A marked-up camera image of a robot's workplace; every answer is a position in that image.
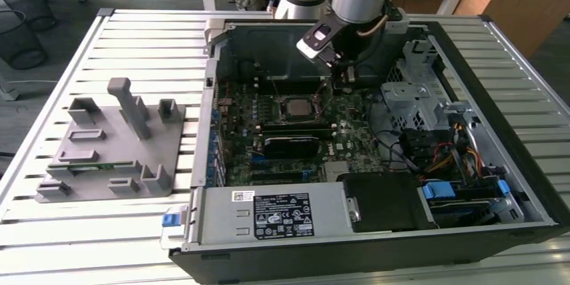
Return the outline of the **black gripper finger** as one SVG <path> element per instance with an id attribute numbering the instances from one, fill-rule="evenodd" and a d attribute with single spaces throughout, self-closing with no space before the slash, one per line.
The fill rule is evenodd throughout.
<path id="1" fill-rule="evenodd" d="M 343 95 L 351 93 L 355 87 L 357 81 L 357 72 L 354 65 L 349 63 L 342 63 L 334 69 L 333 74 L 333 87 L 334 95 Z"/>

